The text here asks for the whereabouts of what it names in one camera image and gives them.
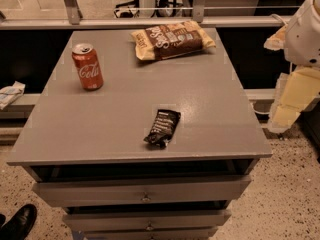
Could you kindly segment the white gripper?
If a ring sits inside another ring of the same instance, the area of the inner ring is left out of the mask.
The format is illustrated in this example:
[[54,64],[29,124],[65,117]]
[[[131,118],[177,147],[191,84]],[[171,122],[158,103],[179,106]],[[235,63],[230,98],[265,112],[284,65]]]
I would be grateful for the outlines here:
[[297,66],[289,75],[282,74],[277,82],[267,129],[284,133],[290,129],[320,93],[320,0],[305,0],[284,25],[264,43],[266,49],[284,48],[285,59]]

